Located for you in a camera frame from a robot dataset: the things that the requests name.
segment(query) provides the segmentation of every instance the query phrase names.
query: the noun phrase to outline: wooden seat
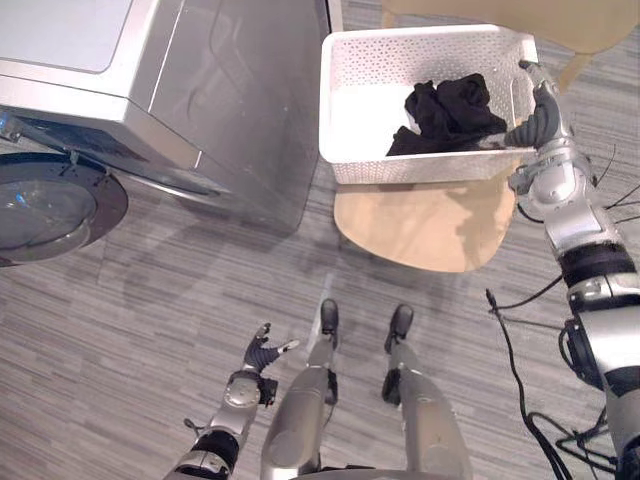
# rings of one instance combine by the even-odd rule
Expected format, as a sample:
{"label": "wooden seat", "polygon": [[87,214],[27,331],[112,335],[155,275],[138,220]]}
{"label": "wooden seat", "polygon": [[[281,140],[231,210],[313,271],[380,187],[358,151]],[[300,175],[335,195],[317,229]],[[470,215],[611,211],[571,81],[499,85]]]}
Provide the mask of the wooden seat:
{"label": "wooden seat", "polygon": [[[447,15],[570,48],[575,55],[558,78],[563,90],[594,54],[638,23],[637,0],[382,0],[382,7],[387,28],[397,15]],[[474,182],[339,185],[336,225],[350,241],[394,262],[443,272],[474,270],[493,257],[511,223],[515,197],[506,179],[512,170]]]}

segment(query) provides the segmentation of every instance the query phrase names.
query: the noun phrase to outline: robot leg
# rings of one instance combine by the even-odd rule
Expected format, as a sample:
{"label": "robot leg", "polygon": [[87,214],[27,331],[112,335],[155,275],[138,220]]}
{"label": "robot leg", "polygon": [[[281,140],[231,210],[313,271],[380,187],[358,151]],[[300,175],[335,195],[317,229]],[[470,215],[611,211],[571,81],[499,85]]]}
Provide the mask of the robot leg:
{"label": "robot leg", "polygon": [[469,452],[451,405],[404,342],[412,320],[411,307],[398,306],[385,343],[391,357],[382,391],[386,402],[402,404],[407,470],[471,479]]}
{"label": "robot leg", "polygon": [[325,300],[322,334],[276,412],[262,449],[261,480],[287,480],[320,470],[325,403],[337,401],[331,371],[337,346],[338,307]]}

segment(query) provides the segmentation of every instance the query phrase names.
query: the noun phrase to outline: laundry basket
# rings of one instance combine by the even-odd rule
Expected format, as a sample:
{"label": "laundry basket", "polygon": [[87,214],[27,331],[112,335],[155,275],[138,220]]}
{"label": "laundry basket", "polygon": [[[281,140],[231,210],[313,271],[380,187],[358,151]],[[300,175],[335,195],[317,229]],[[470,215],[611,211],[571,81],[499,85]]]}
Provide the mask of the laundry basket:
{"label": "laundry basket", "polygon": [[334,33],[322,47],[320,153],[338,183],[429,183],[491,178],[531,149],[387,157],[402,125],[417,130],[404,102],[416,83],[481,73],[491,111],[508,128],[535,106],[518,67],[537,61],[533,37],[494,25]]}

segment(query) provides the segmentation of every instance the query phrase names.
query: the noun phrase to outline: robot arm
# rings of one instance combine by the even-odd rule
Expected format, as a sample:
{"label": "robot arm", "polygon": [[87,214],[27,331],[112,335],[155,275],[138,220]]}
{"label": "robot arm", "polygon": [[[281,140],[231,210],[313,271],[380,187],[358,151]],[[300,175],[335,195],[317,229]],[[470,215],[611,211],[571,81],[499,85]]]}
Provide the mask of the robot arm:
{"label": "robot arm", "polygon": [[520,167],[509,185],[518,195],[528,194],[544,220],[569,288],[574,369],[605,393],[621,478],[634,478],[623,469],[640,464],[640,276],[598,199],[590,162],[578,151],[557,86],[539,65],[521,66],[536,84],[536,109],[505,143],[533,146],[537,158]]}
{"label": "robot arm", "polygon": [[258,405],[268,407],[275,400],[278,382],[262,377],[262,370],[299,344],[294,340],[263,348],[270,328],[268,323],[260,327],[247,348],[244,365],[229,377],[220,408],[164,480],[227,480],[231,476]]}

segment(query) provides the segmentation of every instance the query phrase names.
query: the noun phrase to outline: gray striped carpet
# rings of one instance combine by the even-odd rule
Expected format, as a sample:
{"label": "gray striped carpet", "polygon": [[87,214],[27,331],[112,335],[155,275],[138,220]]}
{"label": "gray striped carpet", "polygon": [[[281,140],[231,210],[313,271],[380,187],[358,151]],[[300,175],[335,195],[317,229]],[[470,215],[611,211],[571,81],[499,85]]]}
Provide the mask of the gray striped carpet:
{"label": "gray striped carpet", "polygon": [[[346,26],[379,25],[375,3],[346,2]],[[599,55],[568,95],[578,140],[597,172],[616,148],[601,186],[607,200],[640,182],[639,37],[636,29]],[[540,52],[554,72],[569,58],[544,42]],[[190,448],[193,435],[182,418],[209,419],[257,326],[271,321],[275,339],[297,337],[304,345],[326,295],[341,308],[342,344],[341,400],[326,428],[325,464],[404,466],[400,414],[379,392],[388,318],[398,302],[407,302],[417,314],[411,342],[455,406],[475,478],[551,478],[520,420],[505,342],[484,299],[491,287],[501,302],[517,301],[558,274],[538,225],[517,217],[496,257],[476,272],[430,273],[354,246],[338,248],[335,182],[324,163],[300,229],[288,238],[123,182],[130,211],[105,239],[48,263],[0,272],[1,479],[162,478]],[[622,229],[640,260],[640,223]],[[513,316],[561,326],[569,314],[563,298],[563,287],[556,287]],[[556,332],[519,324],[510,331],[529,408],[568,427],[590,426],[603,398],[563,364]],[[300,348],[268,370],[280,380],[281,394],[305,354]],[[272,415],[273,409],[259,411],[236,479],[257,478]],[[606,437],[596,444],[611,451]],[[567,463],[575,478],[591,478],[584,465]]]}

